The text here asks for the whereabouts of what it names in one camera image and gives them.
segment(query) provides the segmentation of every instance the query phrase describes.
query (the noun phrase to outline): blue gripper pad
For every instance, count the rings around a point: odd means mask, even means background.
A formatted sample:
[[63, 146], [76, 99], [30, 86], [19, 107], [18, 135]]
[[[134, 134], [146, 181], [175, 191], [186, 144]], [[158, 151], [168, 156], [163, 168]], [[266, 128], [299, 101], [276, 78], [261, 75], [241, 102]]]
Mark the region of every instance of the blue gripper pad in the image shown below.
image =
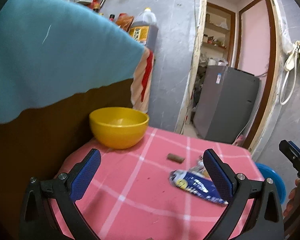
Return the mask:
[[70, 198], [73, 202], [83, 197], [100, 163], [100, 152], [96, 149], [91, 149], [83, 161], [77, 163], [78, 165], [76, 164], [76, 167], [73, 167], [69, 172], [69, 179], [72, 180], [70, 181]]
[[204, 152], [203, 164], [212, 179], [213, 184], [216, 186], [221, 198], [230, 202], [234, 192], [233, 184], [218, 161], [220, 164], [225, 164], [212, 149], [208, 149]]

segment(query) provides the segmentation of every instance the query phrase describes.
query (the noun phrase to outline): shelf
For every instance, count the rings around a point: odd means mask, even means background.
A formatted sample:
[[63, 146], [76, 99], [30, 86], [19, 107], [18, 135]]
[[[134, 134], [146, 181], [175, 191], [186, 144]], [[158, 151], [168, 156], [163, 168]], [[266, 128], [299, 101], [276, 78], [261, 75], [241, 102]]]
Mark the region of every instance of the shelf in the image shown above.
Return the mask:
[[227, 34], [230, 31], [230, 30], [227, 30], [225, 28], [222, 28], [222, 27], [219, 27], [217, 25], [214, 25], [212, 23], [207, 23], [207, 22], [205, 24], [205, 28], [210, 29], [210, 30], [214, 30], [216, 32], [223, 33], [223, 34]]
[[207, 5], [207, 13], [212, 13], [212, 14], [218, 15], [225, 19], [228, 19], [230, 17], [229, 13], [227, 13], [225, 11], [221, 11], [220, 9], [210, 7], [209, 5]]
[[226, 49], [224, 49], [224, 48], [221, 48], [219, 46], [214, 46], [214, 45], [212, 45], [210, 43], [206, 43], [206, 42], [203, 42], [202, 46], [204, 46], [206, 48], [209, 48], [209, 49], [214, 49], [214, 50], [216, 50], [218, 52], [221, 52], [221, 53], [224, 53], [226, 51]]

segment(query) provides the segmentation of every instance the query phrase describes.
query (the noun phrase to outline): refrigerator sticker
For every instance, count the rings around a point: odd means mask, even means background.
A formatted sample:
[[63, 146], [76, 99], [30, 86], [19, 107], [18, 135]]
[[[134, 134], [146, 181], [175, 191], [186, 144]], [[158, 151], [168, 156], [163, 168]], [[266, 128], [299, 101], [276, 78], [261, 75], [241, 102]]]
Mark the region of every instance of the refrigerator sticker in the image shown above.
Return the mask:
[[221, 73], [218, 73], [216, 84], [220, 84], [220, 80], [221, 80]]

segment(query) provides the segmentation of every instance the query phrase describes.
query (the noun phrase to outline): red and white cloth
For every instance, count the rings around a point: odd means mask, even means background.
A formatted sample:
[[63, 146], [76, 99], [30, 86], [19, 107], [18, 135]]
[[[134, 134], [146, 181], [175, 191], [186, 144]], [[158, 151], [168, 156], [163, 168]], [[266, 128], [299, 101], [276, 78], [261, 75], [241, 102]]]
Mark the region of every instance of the red and white cloth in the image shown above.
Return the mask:
[[[76, 205], [102, 240], [203, 239], [225, 207], [173, 187], [168, 177], [171, 171], [196, 165], [199, 155], [208, 148], [235, 173], [263, 180], [246, 149], [151, 127], [137, 145], [127, 150], [112, 150], [92, 139], [72, 153], [59, 172], [69, 172], [91, 148], [100, 150], [101, 165]], [[186, 160], [174, 163], [166, 159], [168, 153]], [[231, 237], [240, 233], [251, 205], [249, 200]], [[53, 210], [63, 233], [71, 237], [55, 202]]]
[[140, 62], [133, 73], [133, 82], [130, 87], [133, 108], [143, 113], [148, 112], [153, 64], [154, 54], [145, 47]]

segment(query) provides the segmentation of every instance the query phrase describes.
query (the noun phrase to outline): door frame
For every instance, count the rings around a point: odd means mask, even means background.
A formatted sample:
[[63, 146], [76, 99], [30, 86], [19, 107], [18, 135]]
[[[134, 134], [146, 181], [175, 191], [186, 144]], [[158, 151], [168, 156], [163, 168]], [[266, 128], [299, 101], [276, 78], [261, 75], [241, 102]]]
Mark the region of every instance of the door frame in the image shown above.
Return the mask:
[[188, 115], [188, 112], [190, 111], [189, 106], [191, 103], [191, 97], [194, 89], [194, 81], [199, 66], [201, 44], [203, 40], [203, 32], [204, 32], [204, 26], [206, 22], [206, 11], [207, 11], [207, 0], [200, 0], [199, 22], [198, 22], [197, 34], [194, 39], [194, 50], [192, 54], [192, 61], [191, 61], [186, 87], [185, 87], [185, 93], [183, 95], [177, 123], [174, 129], [175, 133], [183, 132], [183, 127], [186, 122], [186, 117]]
[[[282, 57], [281, 49], [281, 36], [282, 30], [279, 23], [278, 11], [276, 8], [275, 0], [266, 0], [266, 6], [269, 15], [269, 25], [270, 25], [270, 57], [269, 57], [269, 67], [266, 78], [266, 84], [264, 88], [264, 93], [261, 98], [260, 106], [257, 111], [255, 120], [252, 124], [249, 134], [243, 144], [243, 147], [248, 149], [251, 153], [254, 152], [258, 146], [263, 132], [265, 131], [267, 121], [270, 119], [273, 107], [277, 98], [277, 83], [279, 78], [279, 68], [280, 59]], [[183, 126], [187, 121], [187, 116], [189, 115], [191, 95], [194, 89], [194, 80], [197, 73], [199, 61], [194, 62], [190, 68], [190, 73], [188, 77], [188, 82], [186, 85], [186, 91], [184, 95], [184, 100], [179, 112], [178, 121], [175, 127], [176, 133], [182, 133]]]

